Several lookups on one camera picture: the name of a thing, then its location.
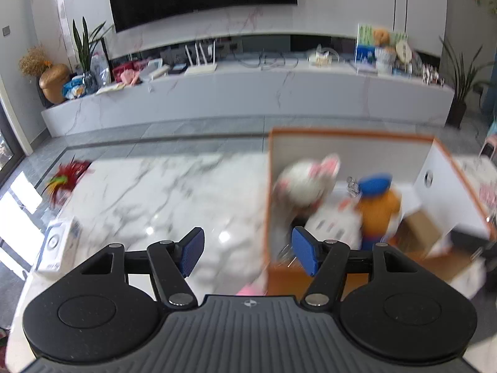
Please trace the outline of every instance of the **red feather toy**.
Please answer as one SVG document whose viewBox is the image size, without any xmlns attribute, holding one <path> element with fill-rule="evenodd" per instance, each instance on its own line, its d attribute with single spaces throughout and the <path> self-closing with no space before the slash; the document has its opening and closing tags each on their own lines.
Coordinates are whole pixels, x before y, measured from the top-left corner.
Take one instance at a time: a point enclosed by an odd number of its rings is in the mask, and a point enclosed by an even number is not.
<svg viewBox="0 0 497 373">
<path fill-rule="evenodd" d="M 52 177 L 43 190 L 43 192 L 48 190 L 50 194 L 50 202 L 53 205 L 57 204 L 57 194 L 61 189 L 72 192 L 74 188 L 76 188 L 78 180 L 86 172 L 90 165 L 90 161 L 74 160 L 74 157 L 69 164 L 60 164 L 58 172 Z"/>
</svg>

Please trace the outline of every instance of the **white logo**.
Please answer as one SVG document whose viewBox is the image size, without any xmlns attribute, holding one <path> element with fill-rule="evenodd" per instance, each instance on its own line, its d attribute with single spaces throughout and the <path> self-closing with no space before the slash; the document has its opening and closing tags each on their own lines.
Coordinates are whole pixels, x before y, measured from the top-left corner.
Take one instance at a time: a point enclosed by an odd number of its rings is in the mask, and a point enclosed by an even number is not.
<svg viewBox="0 0 497 373">
<path fill-rule="evenodd" d="M 259 303 L 257 303 L 257 301 L 252 300 L 252 299 L 244 301 L 244 305 L 247 307 L 250 307 L 250 308 L 257 306 L 258 304 Z"/>
</svg>

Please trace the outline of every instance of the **black circular cover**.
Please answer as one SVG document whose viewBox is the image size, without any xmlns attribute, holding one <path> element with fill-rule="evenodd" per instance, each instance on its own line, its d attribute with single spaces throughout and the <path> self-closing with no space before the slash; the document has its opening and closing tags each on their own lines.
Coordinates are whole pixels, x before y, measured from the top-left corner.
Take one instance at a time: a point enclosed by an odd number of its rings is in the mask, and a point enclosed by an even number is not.
<svg viewBox="0 0 497 373">
<path fill-rule="evenodd" d="M 123 280 L 67 276 L 28 304 L 24 333 L 39 356 L 94 363 L 137 349 L 159 321 L 155 301 Z"/>
<path fill-rule="evenodd" d="M 462 354 L 476 329 L 476 311 L 425 270 L 383 271 L 344 299 L 340 321 L 357 344 L 378 356 L 435 364 Z"/>
</svg>

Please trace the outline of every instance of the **gray tile floor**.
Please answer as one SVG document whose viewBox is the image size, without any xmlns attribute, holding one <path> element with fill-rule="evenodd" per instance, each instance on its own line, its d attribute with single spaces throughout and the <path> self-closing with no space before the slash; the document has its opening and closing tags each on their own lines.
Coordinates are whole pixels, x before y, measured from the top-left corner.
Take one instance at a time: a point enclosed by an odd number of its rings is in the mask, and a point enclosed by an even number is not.
<svg viewBox="0 0 497 373">
<path fill-rule="evenodd" d="M 73 157 L 96 160 L 168 154 L 263 152 L 267 150 L 270 130 L 284 126 L 436 135 L 453 154 L 477 154 L 488 129 L 488 124 L 478 114 L 471 113 L 463 120 L 460 131 L 381 120 L 322 117 L 200 119 L 120 127 L 46 140 L 33 155 L 22 161 L 6 184 L 0 187 L 0 197 L 7 191 L 11 193 L 11 183 L 21 173 L 41 194 L 58 165 L 69 162 Z M 54 214 L 48 206 L 46 193 L 42 199 L 43 202 L 33 215 L 26 210 L 24 212 L 44 231 L 44 226 Z M 10 251 L 13 258 L 17 256 L 9 248 L 5 251 Z M 30 265 L 25 262 L 23 267 L 28 271 Z M 0 265 L 0 283 L 0 327 L 6 327 L 12 321 L 24 282 L 4 265 Z"/>
</svg>

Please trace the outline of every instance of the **dried flower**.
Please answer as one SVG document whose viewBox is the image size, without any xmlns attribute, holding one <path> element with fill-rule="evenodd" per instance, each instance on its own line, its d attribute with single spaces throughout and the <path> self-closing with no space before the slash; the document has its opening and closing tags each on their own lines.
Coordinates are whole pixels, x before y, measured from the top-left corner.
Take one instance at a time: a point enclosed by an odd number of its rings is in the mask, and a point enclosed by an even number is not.
<svg viewBox="0 0 497 373">
<path fill-rule="evenodd" d="M 51 65 L 43 46 L 39 45 L 28 49 L 28 53 L 19 61 L 19 70 L 23 76 L 41 77 Z"/>
</svg>

